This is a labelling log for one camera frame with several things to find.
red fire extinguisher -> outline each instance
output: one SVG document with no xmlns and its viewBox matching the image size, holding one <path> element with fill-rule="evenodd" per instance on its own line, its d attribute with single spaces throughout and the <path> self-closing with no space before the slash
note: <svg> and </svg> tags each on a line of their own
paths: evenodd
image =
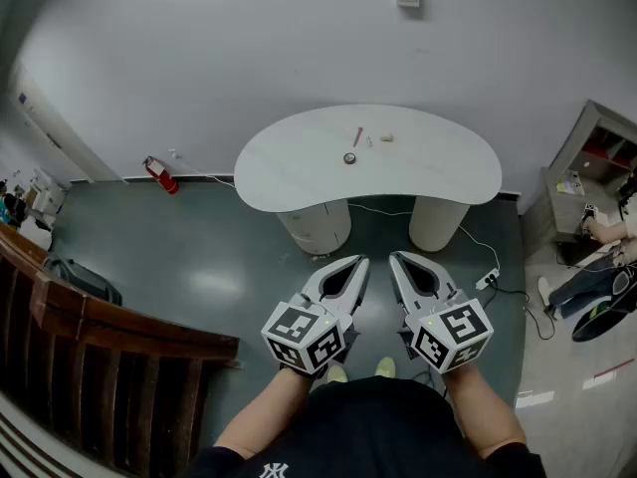
<svg viewBox="0 0 637 478">
<path fill-rule="evenodd" d="M 159 182 L 161 187 L 168 191 L 168 194 L 174 195 L 177 191 L 179 191 L 179 184 L 177 184 L 177 181 L 170 176 L 163 167 L 163 164 L 157 161 L 154 157 L 147 157 L 144 160 L 143 165 L 146 167 L 146 171 L 152 175 L 152 178 Z"/>
</svg>

black t-shirt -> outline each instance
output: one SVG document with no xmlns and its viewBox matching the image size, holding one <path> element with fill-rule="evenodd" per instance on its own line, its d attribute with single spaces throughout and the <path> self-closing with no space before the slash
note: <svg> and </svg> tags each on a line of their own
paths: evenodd
<svg viewBox="0 0 637 478">
<path fill-rule="evenodd" d="M 189 478 L 545 477 L 523 444 L 487 460 L 463 438 L 451 406 L 413 380 L 371 377 L 332 382 L 268 448 L 244 460 L 227 448 L 202 450 Z"/>
</svg>

staircase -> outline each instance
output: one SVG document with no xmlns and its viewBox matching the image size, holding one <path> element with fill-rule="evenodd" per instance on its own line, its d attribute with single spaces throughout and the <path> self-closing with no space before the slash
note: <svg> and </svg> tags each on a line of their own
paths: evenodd
<svg viewBox="0 0 637 478">
<path fill-rule="evenodd" d="M 0 390 L 103 465 L 175 476 L 197 450 L 210 374 L 237 339 L 92 298 L 52 278 L 45 257 L 0 228 Z"/>
</svg>

white cube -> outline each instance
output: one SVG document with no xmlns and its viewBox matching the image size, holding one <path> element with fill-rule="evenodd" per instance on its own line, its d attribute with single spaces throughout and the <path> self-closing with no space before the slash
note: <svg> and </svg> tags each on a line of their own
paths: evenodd
<svg viewBox="0 0 637 478">
<path fill-rule="evenodd" d="M 337 318 L 288 303 L 277 305 L 261 335 L 277 361 L 310 374 L 345 349 Z"/>
<path fill-rule="evenodd" d="M 480 302 L 473 299 L 420 319 L 411 348 L 444 373 L 476 359 L 493 333 Z"/>
</svg>

power strip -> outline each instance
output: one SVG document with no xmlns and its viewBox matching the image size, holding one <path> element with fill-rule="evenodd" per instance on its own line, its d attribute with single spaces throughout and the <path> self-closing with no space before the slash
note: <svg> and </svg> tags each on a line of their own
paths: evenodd
<svg viewBox="0 0 637 478">
<path fill-rule="evenodd" d="M 495 280 L 500 276 L 500 271 L 497 269 L 493 269 L 489 271 L 482 279 L 476 283 L 476 289 L 479 291 L 484 291 L 489 285 L 491 285 Z"/>
</svg>

